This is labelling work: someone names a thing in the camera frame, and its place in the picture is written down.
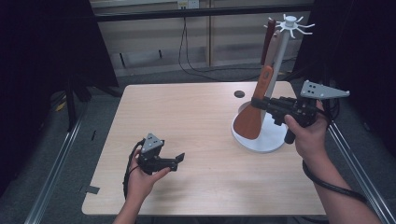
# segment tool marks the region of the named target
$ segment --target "metal bracket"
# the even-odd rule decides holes
[[[323,86],[322,84],[311,82],[309,80],[304,83],[300,93],[300,95],[303,97],[317,100],[348,97],[349,94],[349,91],[340,91],[331,87]]]
[[[142,146],[142,153],[147,153],[154,148],[162,147],[163,141],[157,138],[154,134],[149,133],[146,137],[145,144]]]

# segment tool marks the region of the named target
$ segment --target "table top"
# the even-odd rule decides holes
[[[313,183],[305,176],[294,145],[256,153],[232,135],[238,108],[250,100],[256,82],[132,85],[125,89],[82,211],[117,214],[122,181],[134,145],[153,133],[165,140],[162,158],[182,152],[176,172],[157,182],[140,215],[286,216],[325,215]],[[236,98],[243,91],[244,98]],[[277,82],[273,97],[295,97]]]

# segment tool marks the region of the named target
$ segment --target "small dark object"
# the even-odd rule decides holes
[[[123,60],[122,53],[120,53],[120,58],[121,58],[121,62],[122,62],[122,67],[125,67],[125,61]]]
[[[93,141],[93,139],[95,139],[95,136],[96,136],[96,130],[93,131],[93,134],[92,134],[92,137],[91,137],[91,141]]]
[[[233,95],[234,95],[236,98],[243,98],[243,97],[245,96],[245,92],[244,92],[244,91],[235,91],[235,92],[233,93]]]
[[[93,186],[81,186],[81,188],[79,189],[79,192],[98,194],[99,188],[93,187]]]

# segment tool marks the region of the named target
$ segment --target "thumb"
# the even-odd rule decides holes
[[[161,169],[161,171],[155,173],[152,177],[153,177],[154,181],[156,182],[159,179],[161,179],[164,176],[166,176],[169,172],[171,172],[171,168],[165,167],[165,168]]]
[[[285,116],[285,122],[293,133],[300,133],[302,131],[303,127],[291,115]]]

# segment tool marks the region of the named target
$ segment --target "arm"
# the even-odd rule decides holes
[[[130,170],[137,166],[136,156],[140,153],[137,150],[132,158]],[[170,168],[164,168],[160,172],[153,175],[147,175],[139,167],[135,168],[129,177],[128,181],[128,195],[125,204],[121,208],[119,214],[114,220],[113,224],[134,224],[140,207],[149,196],[151,190],[159,179],[163,178],[170,172]]]
[[[295,133],[295,146],[299,155],[313,175],[337,187],[350,189],[330,161],[324,146],[327,121],[318,114],[313,125],[302,128],[295,119],[287,115],[285,121]],[[318,196],[331,223],[380,223],[378,217],[365,204],[344,194],[325,189],[315,184]]]

